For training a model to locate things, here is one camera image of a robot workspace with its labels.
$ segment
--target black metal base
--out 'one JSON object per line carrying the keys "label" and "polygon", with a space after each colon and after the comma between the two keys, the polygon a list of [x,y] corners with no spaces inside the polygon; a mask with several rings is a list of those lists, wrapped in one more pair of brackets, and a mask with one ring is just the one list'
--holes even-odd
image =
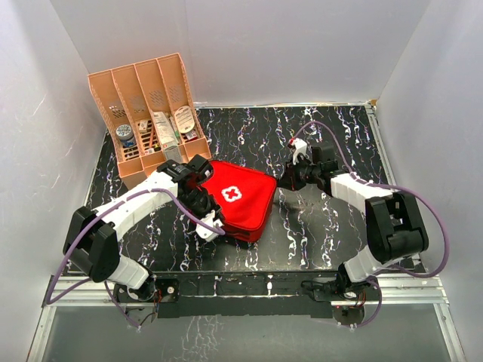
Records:
{"label": "black metal base", "polygon": [[277,297],[186,297],[175,303],[161,303],[158,318],[193,315],[309,315],[332,318],[330,302],[315,302],[308,296]]}
{"label": "black metal base", "polygon": [[[343,296],[321,291],[309,292],[303,281],[333,281],[335,271],[257,271],[156,273],[156,288],[162,300],[159,318],[193,315],[310,315],[332,318],[331,301]],[[377,291],[366,288],[366,300],[377,300]],[[137,302],[116,285],[119,302]]]}

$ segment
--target white wall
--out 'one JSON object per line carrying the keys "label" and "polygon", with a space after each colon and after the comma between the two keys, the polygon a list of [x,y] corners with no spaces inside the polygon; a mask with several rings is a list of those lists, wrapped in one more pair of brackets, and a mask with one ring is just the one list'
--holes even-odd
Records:
{"label": "white wall", "polygon": [[[427,195],[448,224],[451,254],[441,277],[473,361],[483,355],[482,39],[480,0],[433,1],[377,103],[398,183]],[[432,267],[438,243],[426,255]]]}
{"label": "white wall", "polygon": [[105,127],[48,0],[0,3],[0,360],[25,360]]}
{"label": "white wall", "polygon": [[378,98],[429,0],[51,0],[90,72],[179,51],[195,101]]}

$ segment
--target first aid kit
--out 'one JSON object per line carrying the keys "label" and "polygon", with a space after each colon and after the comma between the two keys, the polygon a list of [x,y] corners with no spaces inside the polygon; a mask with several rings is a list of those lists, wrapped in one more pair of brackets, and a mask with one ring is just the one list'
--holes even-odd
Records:
{"label": "first aid kit", "polygon": [[213,174],[202,186],[221,206],[223,230],[239,240],[260,239],[277,188],[275,177],[225,161],[211,161]]}

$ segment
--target black table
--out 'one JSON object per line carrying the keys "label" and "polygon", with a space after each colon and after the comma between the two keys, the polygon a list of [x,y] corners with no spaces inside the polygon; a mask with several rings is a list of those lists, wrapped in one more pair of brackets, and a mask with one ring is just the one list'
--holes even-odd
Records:
{"label": "black table", "polygon": [[[286,145],[294,133],[308,121],[324,122],[334,131],[360,176],[386,182],[364,106],[201,109],[198,117],[213,159],[273,176],[283,171],[290,155]],[[330,135],[315,125],[304,130],[303,138],[309,144],[332,143]],[[126,191],[107,134],[87,206],[97,207]],[[263,237],[257,243],[228,237],[207,242],[170,203],[125,235],[122,253],[154,272],[335,270],[366,244],[362,215],[313,185],[299,192],[280,189],[274,202]]]}

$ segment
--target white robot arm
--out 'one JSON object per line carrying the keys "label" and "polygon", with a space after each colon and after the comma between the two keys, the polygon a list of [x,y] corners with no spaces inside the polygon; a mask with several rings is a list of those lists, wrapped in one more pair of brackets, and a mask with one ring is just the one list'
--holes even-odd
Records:
{"label": "white robot arm", "polygon": [[209,162],[201,156],[194,157],[188,164],[167,161],[123,196],[95,210],[77,209],[72,216],[64,254],[80,231],[103,215],[76,245],[70,260],[95,282],[113,281],[127,286],[139,299],[149,298],[154,276],[144,265],[120,255],[118,242],[142,218],[171,200],[182,209],[189,209],[208,227],[197,225],[200,237],[210,241],[223,234],[220,207],[198,186],[211,171]]}
{"label": "white robot arm", "polygon": [[346,293],[367,283],[386,267],[428,248],[428,235],[413,195],[382,189],[339,169],[332,146],[313,146],[312,160],[301,139],[290,143],[293,155],[278,187],[291,191],[307,183],[344,200],[365,215],[368,245],[340,265],[335,287]]}

